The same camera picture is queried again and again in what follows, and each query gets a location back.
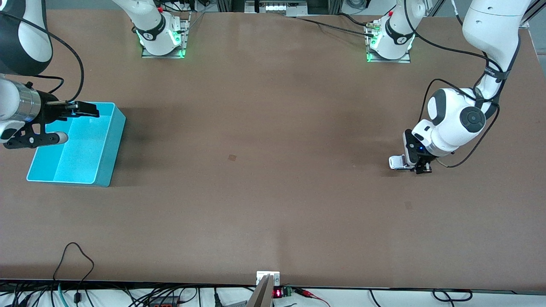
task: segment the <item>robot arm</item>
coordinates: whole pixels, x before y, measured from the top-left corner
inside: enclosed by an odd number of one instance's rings
[[[46,133],[45,124],[66,117],[98,117],[96,106],[84,102],[59,101],[50,93],[6,79],[4,74],[38,75],[53,56],[47,33],[45,0],[0,1],[0,143],[7,148],[62,144],[62,132]],[[33,124],[40,125],[35,133]]]
[[[179,46],[180,18],[159,12],[153,0],[112,0],[131,18],[140,43],[151,54],[166,55]]]
[[[48,28],[45,0],[4,0],[0,3],[0,11]],[[0,73],[34,76],[44,71],[53,57],[47,34],[6,16],[0,17],[0,29]]]
[[[479,135],[496,111],[502,87],[519,50],[518,28],[530,0],[474,0],[463,34],[491,60],[474,88],[441,88],[428,101],[431,120],[423,119],[403,134],[405,154],[389,159],[392,169],[429,173],[430,162]]]

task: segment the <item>blue plastic bin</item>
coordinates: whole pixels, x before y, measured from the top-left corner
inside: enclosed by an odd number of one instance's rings
[[[27,180],[59,185],[107,187],[112,179],[125,116],[112,102],[93,102],[100,117],[76,117],[45,126],[68,141],[36,149]]]

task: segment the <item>black wire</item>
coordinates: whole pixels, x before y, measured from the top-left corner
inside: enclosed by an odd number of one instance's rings
[[[91,307],[95,307],[95,305],[93,305],[93,301],[91,300],[91,297],[89,296],[89,293],[87,293],[86,287],[84,287],[84,291],[85,291],[85,296],[87,296],[87,300],[89,301],[89,304],[91,305]]]
[[[370,291],[370,294],[372,295],[373,302],[377,305],[377,307],[381,307],[381,305],[379,305],[379,303],[377,302],[377,299],[375,299],[375,296],[373,295],[372,289],[369,289],[368,291]]]
[[[59,88],[61,88],[61,86],[63,86],[63,84],[64,84],[64,79],[61,78],[61,77],[57,77],[57,76],[35,75],[34,77],[36,77],[36,78],[42,78],[42,79],[55,79],[55,80],[60,80],[60,81],[61,81],[61,82],[59,83],[59,85],[57,85],[57,87],[55,87],[53,90],[51,90],[51,91],[48,92],[49,94],[53,94],[53,92],[55,92],[56,90],[58,90]]]
[[[404,0],[404,14],[406,15],[406,21],[408,22],[408,25],[410,26],[409,28],[413,31],[413,33],[415,34],[416,37],[422,39],[425,43],[427,43],[429,45],[432,45],[434,47],[437,47],[437,48],[440,48],[440,49],[443,49],[443,50],[457,52],[457,53],[460,53],[460,54],[466,54],[466,55],[471,55],[471,56],[482,58],[482,59],[486,60],[488,64],[492,63],[493,65],[495,65],[499,72],[501,72],[501,73],[503,72],[501,67],[497,64],[497,62],[493,61],[492,59],[490,59],[490,58],[488,58],[486,56],[476,54],[474,52],[469,52],[469,51],[444,47],[444,46],[438,45],[436,43],[433,43],[433,42],[429,41],[428,39],[424,38],[423,36],[421,36],[421,34],[417,33],[417,30],[411,24],[410,17],[408,16],[408,10],[407,10],[407,6],[406,6],[406,2],[407,2],[407,0]]]
[[[328,25],[327,23],[322,23],[322,22],[319,22],[319,21],[305,19],[305,18],[296,18],[296,19],[316,23],[318,25],[329,27],[329,28],[332,28],[332,29],[340,30],[340,31],[345,31],[345,32],[354,33],[354,34],[363,35],[363,36],[368,36],[368,37],[373,37],[373,34],[371,34],[371,33],[364,33],[364,32],[358,32],[358,31],[349,30],[349,29],[345,29],[345,28],[340,28],[340,27]]]
[[[40,298],[42,295],[44,295],[45,291],[47,290],[48,288],[44,288],[41,292],[40,292],[40,295],[38,296],[38,298],[36,299],[36,301],[31,305],[31,307],[35,307],[35,306],[38,306],[38,302],[40,302]]]
[[[61,264],[63,263],[64,255],[66,254],[68,247],[71,245],[76,245],[76,247],[80,250],[80,253],[85,258],[87,258],[89,262],[91,262],[91,269],[89,270],[89,272],[87,272],[87,274],[85,274],[85,276],[80,280],[80,282],[78,282],[78,286],[76,287],[76,293],[78,293],[80,290],[81,283],[84,281],[84,279],[86,279],[89,276],[89,274],[91,274],[91,272],[93,272],[93,269],[95,268],[95,262],[87,254],[84,253],[84,251],[81,249],[81,246],[76,242],[70,242],[64,247],[63,255],[61,256],[61,261],[59,261],[59,264],[57,265],[57,268],[55,269],[55,272],[53,273],[53,281],[55,281],[55,276],[57,275],[57,272],[59,271],[59,268],[61,267]]]
[[[182,296],[182,292],[184,292],[184,290],[186,290],[187,288],[184,288],[182,289],[182,291],[180,291],[180,293],[178,294],[178,304],[185,304],[185,303],[188,303],[189,301],[191,301],[192,299],[194,299],[196,296],[197,296],[197,288],[195,288],[195,294],[189,299],[189,300],[180,300],[180,297]]]
[[[131,301],[134,303],[135,298],[131,295],[131,293],[129,292],[129,289],[127,288],[127,286],[125,286],[125,293],[127,293],[127,295],[131,298]]]
[[[459,14],[455,15],[455,17],[457,17],[457,21],[462,25],[462,20],[461,17],[459,17]]]
[[[349,14],[345,14],[345,13],[337,13],[336,15],[347,17],[352,23],[354,23],[354,24],[356,24],[356,25],[359,25],[359,26],[363,26],[363,27],[365,27],[367,23],[370,23],[370,22],[359,22],[359,21],[356,21],[356,20],[355,20],[354,18],[352,18]]]
[[[439,292],[442,292],[447,299],[442,299],[442,298],[439,298],[437,295],[436,295],[436,291],[439,291]],[[467,302],[469,300],[472,299],[472,297],[474,296],[474,294],[472,293],[472,291],[468,290],[467,292],[468,294],[470,294],[469,297],[467,298],[461,298],[461,299],[454,299],[454,298],[451,298],[449,296],[449,294],[445,291],[445,290],[442,290],[442,289],[433,289],[432,290],[432,296],[434,296],[435,299],[441,301],[441,302],[444,302],[444,303],[451,303],[451,306],[452,307],[455,307],[455,302]]]
[[[80,59],[80,56],[78,55],[78,53],[69,45],[67,44],[64,40],[62,40],[61,38],[59,38],[57,35],[49,32],[48,30],[46,29],[43,29],[41,28],[40,26],[37,26],[36,24],[34,24],[33,22],[30,22],[26,19],[23,19],[23,18],[19,18],[17,16],[14,16],[12,14],[8,14],[4,11],[0,11],[0,15],[4,15],[4,16],[7,16],[7,17],[10,17],[10,18],[13,18],[15,20],[19,20],[21,22],[24,22],[42,32],[44,32],[45,34],[53,37],[54,39],[56,39],[59,43],[61,43],[63,46],[65,46],[68,50],[70,50],[70,52],[72,52],[72,54],[76,57],[76,60],[78,61],[78,64],[80,66],[80,85],[78,86],[78,90],[76,91],[76,94],[71,98],[69,99],[68,101],[74,101],[76,100],[76,98],[79,96],[80,92],[81,92],[81,89],[84,87],[84,64],[82,63],[81,59]]]

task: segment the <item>brown table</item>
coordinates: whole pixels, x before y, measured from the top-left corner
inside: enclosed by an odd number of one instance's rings
[[[186,59],[141,59],[122,11],[48,15],[84,61],[80,99],[115,102],[127,125],[110,188],[29,183],[33,151],[0,150],[0,277],[50,278],[77,241],[90,279],[251,284],[271,269],[300,285],[546,289],[546,81],[527,30],[479,149],[416,176],[387,159],[428,82],[469,86],[482,60],[417,40],[411,64],[366,63],[362,37],[274,14],[207,14]],[[419,30],[473,50],[454,19]],[[44,74],[75,91],[59,44]],[[87,270],[73,249],[58,277]]]

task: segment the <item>mounting plate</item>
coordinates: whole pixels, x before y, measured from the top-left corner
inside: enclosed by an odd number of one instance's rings
[[[273,275],[275,278],[275,286],[281,285],[281,273],[277,271],[257,271],[256,272],[256,285],[260,283],[264,275]]]

